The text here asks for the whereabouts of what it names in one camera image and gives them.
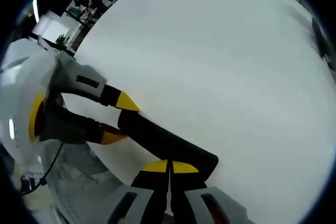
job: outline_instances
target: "black rubber pad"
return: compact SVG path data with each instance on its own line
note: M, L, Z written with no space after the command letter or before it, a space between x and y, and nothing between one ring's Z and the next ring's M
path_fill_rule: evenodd
M207 180L218 164L218 157L174 135L141 116L138 112L122 110L118 120L122 134L160 159L191 164Z

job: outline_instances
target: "white tabletop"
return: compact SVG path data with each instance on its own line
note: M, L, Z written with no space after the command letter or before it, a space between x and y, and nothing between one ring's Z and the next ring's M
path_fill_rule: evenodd
M147 118L216 154L208 186L252 221L297 223L317 200L335 157L336 86L294 0L119 0L76 58ZM117 125L118 110L64 98ZM157 159L130 139L90 146L128 185Z

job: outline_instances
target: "wire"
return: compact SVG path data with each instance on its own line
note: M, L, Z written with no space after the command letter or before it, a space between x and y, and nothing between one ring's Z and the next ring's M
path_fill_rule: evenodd
M57 153L56 153L56 155L55 155L55 157L54 157L54 160L52 161L52 163L51 163L50 167L48 168L48 170L46 171L46 173L44 173L43 177L42 177L42 178L40 179L40 181L37 183L37 185L36 185L34 188L32 188L31 190L28 190L28 191L25 191L25 192L23 192L23 193L20 193L21 196L25 196L25 195L27 195L27 194L30 194L30 193L34 192L34 191L35 191L35 190L42 184L43 180L48 176L50 170L51 170L52 167L54 166L54 163L56 162L56 159L57 159L57 157L58 157L59 152L60 152L61 149L62 149L63 144L64 144L64 143L61 143L61 145L60 145L60 147L59 147L59 149L58 149L58 151L57 151Z

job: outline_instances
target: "mesh panel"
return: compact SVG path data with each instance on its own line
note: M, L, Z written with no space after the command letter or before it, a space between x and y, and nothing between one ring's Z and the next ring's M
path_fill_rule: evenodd
M51 165L59 147L58 140L43 142L44 170ZM56 205L69 223L106 223L100 214L104 198L122 183L102 164L87 144L64 144L47 176Z

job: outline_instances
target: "black cable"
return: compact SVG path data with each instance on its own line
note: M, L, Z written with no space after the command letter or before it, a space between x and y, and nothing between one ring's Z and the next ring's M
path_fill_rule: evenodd
M59 149L58 149L58 151L57 151L57 153L56 153L56 155L55 155L55 157L54 157L54 160L52 161L52 163L51 163L50 167L48 168L48 170L46 171L46 173L44 173L43 177L42 177L42 178L40 179L40 181L37 183L37 185L36 185L34 188L32 188L31 190L28 190L28 191L25 191L25 192L23 192L23 193L20 193L21 196L25 196L25 195L27 195L27 194L30 194L30 193L34 192L34 191L35 191L35 190L42 184L42 182L45 180L45 178L48 176L50 170L51 170L52 167L54 166L54 163L56 162L56 159L57 159L57 157L58 157L59 152L60 152L61 149L62 149L63 144L64 144L64 143L61 143L61 145L60 145L60 147L59 147Z

